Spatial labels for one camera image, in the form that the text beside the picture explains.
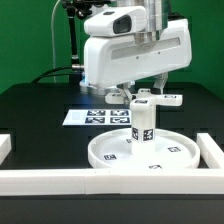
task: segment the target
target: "black table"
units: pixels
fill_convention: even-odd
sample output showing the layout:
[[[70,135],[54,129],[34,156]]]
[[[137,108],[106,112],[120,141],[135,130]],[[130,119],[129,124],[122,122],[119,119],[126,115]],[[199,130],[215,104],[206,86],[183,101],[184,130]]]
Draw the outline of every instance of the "black table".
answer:
[[[151,84],[138,83],[150,88]],[[224,147],[224,102],[194,83],[168,83],[181,107],[157,110],[157,128],[193,140],[209,133]],[[119,126],[62,126],[69,109],[113,109],[104,97],[68,84],[19,84],[0,95],[0,133],[9,133],[8,169],[88,168],[87,146]],[[206,167],[201,160],[200,167]],[[0,197],[1,223],[223,223],[223,195],[69,195]]]

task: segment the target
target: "white circular tray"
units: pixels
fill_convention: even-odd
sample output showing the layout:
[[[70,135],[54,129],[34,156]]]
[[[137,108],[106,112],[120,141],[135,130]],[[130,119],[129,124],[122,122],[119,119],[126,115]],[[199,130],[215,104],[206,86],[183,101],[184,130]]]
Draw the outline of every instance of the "white circular tray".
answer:
[[[200,149],[183,135],[156,129],[154,155],[152,158],[137,158],[131,151],[131,128],[125,128],[94,138],[88,146],[88,159],[93,168],[197,168]]]

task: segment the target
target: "black cable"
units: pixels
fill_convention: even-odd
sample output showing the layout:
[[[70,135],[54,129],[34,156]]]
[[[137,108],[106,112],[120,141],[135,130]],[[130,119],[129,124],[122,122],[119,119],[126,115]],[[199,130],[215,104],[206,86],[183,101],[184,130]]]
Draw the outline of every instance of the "black cable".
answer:
[[[50,74],[52,74],[54,72],[67,70],[67,69],[72,69],[72,67],[71,66],[65,66],[65,67],[58,67],[58,68],[51,69],[49,71],[44,72],[42,75],[38,76],[37,78],[35,78],[31,83],[38,83],[38,81],[40,79],[48,77],[48,75],[50,75]]]
[[[76,29],[75,29],[75,19],[74,17],[69,17],[69,29],[70,29],[70,43],[72,49],[72,58],[71,63],[79,64],[79,57],[78,57],[78,50],[77,50],[77,43],[76,43]]]
[[[38,83],[38,81],[40,81],[41,79],[43,78],[48,78],[48,77],[58,77],[58,76],[72,76],[74,75],[74,73],[68,73],[68,74],[52,74],[52,75],[46,75],[46,76],[43,76],[43,77],[39,77],[39,78],[36,78],[35,82],[32,82],[32,83]]]

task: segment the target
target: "white border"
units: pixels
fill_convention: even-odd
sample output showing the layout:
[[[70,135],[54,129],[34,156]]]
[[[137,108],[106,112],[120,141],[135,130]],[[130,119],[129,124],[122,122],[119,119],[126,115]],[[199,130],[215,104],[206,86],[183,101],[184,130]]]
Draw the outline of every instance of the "white border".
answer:
[[[0,196],[78,194],[224,194],[224,154],[208,134],[197,143],[212,169],[60,169],[0,171]]]

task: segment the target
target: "white robot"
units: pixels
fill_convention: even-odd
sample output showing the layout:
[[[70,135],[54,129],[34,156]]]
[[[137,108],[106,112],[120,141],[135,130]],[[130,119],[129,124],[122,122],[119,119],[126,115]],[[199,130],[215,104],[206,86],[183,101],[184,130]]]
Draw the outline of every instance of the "white robot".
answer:
[[[155,129],[156,105],[179,106],[181,95],[153,95],[140,89],[132,95],[132,80],[157,76],[163,89],[169,71],[191,62],[187,19],[168,22],[167,0],[118,0],[85,22],[90,35],[84,50],[85,74],[96,88],[117,86],[106,102],[130,104],[132,127],[104,133],[88,147],[94,168],[195,168],[200,151],[185,136]]]

